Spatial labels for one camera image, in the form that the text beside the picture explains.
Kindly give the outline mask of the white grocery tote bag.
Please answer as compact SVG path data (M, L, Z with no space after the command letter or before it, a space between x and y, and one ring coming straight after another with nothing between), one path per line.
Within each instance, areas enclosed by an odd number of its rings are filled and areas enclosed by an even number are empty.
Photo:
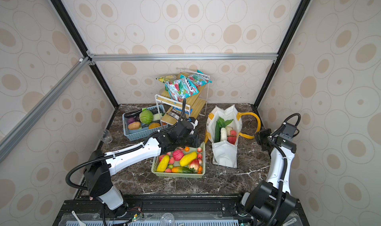
M257 120L257 126L254 128L254 133L259 132L261 129L261 120L259 116L253 112L240 113L234 105L223 110L219 107L215 107L208 115L206 121L205 131L205 143L211 142L213 151L213 163L220 166L226 166L231 168L237 168L237 152L238 152L238 139L240 136L246 139L253 139L254 136L242 133L243 121L242 118L245 115L250 115ZM235 130L237 132L236 144L230 144L228 141L214 142L216 122L219 117L224 120L232 119L233 122L227 127L227 134L230 136L230 131Z

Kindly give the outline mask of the purple round vegetable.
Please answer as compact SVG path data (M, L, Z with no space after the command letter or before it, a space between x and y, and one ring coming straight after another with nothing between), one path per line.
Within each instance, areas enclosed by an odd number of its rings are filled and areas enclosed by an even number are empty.
M130 118L128 118L128 120L127 120L127 124L128 124L128 125L130 125L130 124L132 124L132 123L134 123L134 122L137 122L137 120L136 120L134 117L130 117Z

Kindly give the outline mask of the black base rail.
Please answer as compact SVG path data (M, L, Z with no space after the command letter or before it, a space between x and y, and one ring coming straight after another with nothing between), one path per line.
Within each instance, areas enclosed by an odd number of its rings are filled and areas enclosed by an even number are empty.
M249 214L238 213L237 194L230 195L126 195L126 213L116 213L102 203L80 197L65 201L54 220L55 226L158 226L164 214L170 213L175 225L184 226L262 226Z

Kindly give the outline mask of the red pepper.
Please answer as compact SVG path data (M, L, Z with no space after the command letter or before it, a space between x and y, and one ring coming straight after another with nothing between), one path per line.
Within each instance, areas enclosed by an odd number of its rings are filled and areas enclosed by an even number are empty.
M228 136L227 141L228 141L230 144L235 145L235 144L236 144L236 141L237 141L237 137L236 137L236 136Z

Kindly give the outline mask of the green cucumber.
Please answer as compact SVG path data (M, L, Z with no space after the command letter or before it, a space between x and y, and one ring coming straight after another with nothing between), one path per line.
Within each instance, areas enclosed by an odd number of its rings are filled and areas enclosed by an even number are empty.
M221 122L218 120L216 122L216 127L215 127L215 135L214 135L214 142L215 143L220 142L221 128L222 128Z

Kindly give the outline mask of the white radish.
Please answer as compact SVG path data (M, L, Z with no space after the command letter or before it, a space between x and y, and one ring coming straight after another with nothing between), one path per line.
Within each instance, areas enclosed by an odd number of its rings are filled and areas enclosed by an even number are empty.
M226 128L221 128L220 130L220 141L227 141L228 134Z

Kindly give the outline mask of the dark snack bar packet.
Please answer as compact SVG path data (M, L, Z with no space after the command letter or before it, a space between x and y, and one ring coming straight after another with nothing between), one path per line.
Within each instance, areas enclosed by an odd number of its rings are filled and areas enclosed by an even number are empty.
M179 113L175 109L171 109L169 112L167 112L167 115L170 116L171 118L175 119L176 121L181 119L181 113Z

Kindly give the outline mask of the green orange papaya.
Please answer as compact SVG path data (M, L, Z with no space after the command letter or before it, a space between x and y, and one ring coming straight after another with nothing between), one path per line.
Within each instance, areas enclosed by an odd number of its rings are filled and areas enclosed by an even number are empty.
M172 173L194 173L193 168L188 168L185 166L175 166L171 169Z

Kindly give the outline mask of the teal pink snack bag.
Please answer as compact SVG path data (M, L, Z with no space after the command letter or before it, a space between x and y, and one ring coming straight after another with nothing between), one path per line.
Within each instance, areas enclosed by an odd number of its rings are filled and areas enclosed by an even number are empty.
M202 72L197 72L190 74L188 76L188 79L191 83L193 83L197 88L202 87L204 85L207 85L208 83L211 83L212 81L210 80L209 77L206 77L203 75Z

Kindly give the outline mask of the green cabbage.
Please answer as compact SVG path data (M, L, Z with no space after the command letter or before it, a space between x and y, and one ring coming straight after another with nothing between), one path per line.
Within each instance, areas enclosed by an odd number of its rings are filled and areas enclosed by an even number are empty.
M140 113L139 119L141 123L149 125L153 122L153 116L154 114L150 110L144 109Z

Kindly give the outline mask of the diagonal aluminium frame bar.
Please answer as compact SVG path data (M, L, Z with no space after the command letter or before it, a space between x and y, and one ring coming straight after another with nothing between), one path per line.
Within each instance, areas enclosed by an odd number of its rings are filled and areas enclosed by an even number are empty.
M84 57L79 61L37 105L8 133L1 141L1 161L4 161L17 144L25 137L36 122L54 104L61 94L68 88L83 68L89 66L90 58Z

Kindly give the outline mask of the blue plastic vegetable basket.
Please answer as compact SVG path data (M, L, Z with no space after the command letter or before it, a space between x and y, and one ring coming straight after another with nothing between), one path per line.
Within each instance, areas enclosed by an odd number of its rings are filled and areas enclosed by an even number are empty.
M149 124L143 124L142 123L139 129L129 130L128 129L129 119L134 118L135 120L138 120L141 112L142 112L142 109L137 110L137 111L127 112L127 113L124 113L122 115L124 135L130 141L144 139L144 138L148 137L151 133L154 133L157 131L162 131L162 130L167 129L169 127L169 125L162 125L161 122L158 120L158 121L153 121L153 123L159 124L159 126L156 128L149 129Z

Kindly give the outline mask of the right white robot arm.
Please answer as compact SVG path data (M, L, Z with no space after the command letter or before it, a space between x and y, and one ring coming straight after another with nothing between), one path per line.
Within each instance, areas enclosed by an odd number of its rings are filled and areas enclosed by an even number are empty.
M297 145L293 138L299 134L301 115L288 116L275 131L260 129L255 139L270 155L271 164L267 179L261 181L252 192L246 192L238 203L239 216L250 215L264 226L280 226L294 210L297 199L291 195L289 175Z

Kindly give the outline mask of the leafy green vegetable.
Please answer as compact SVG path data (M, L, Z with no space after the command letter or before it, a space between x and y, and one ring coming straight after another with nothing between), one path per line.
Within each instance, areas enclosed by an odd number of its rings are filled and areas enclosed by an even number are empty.
M221 128L226 128L230 123L233 122L233 120L232 119L224 120L223 118L219 117L217 122L219 123Z

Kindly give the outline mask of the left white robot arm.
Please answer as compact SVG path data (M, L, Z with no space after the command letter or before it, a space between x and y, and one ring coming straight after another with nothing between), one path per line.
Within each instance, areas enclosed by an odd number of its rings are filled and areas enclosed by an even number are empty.
M90 197L121 218L128 212L128 206L111 177L145 159L166 155L181 147L197 147L200 144L197 124L196 118L187 117L182 110L174 125L151 133L143 142L114 152L94 151L87 162L67 173L65 181L72 188L87 190Z

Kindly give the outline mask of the orange brown potato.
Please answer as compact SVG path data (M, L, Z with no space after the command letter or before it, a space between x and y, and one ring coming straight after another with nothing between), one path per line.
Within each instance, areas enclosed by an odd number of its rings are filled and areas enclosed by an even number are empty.
M128 125L129 130L138 130L141 128L141 123L139 121L132 122Z

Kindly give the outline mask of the horizontal aluminium frame bar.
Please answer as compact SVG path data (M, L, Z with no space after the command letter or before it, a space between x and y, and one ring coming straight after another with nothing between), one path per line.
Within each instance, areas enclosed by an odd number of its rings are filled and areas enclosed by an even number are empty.
M189 54L94 54L93 61L216 61L216 60L277 60L277 53L189 53Z

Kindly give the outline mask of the yellow green snack bag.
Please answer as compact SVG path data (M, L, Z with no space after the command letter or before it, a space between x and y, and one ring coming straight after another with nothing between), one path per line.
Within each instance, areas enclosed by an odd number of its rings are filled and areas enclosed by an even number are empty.
M166 76L157 77L156 80L158 80L159 82L162 82L162 83L166 83L166 82L170 82L173 80L177 80L177 76L176 75L166 75Z

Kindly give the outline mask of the clear plastic cup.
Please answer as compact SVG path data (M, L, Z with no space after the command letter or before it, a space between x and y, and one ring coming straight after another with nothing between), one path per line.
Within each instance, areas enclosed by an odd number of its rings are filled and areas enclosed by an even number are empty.
M98 133L98 137L104 144L110 144L113 141L113 137L109 130L104 129Z

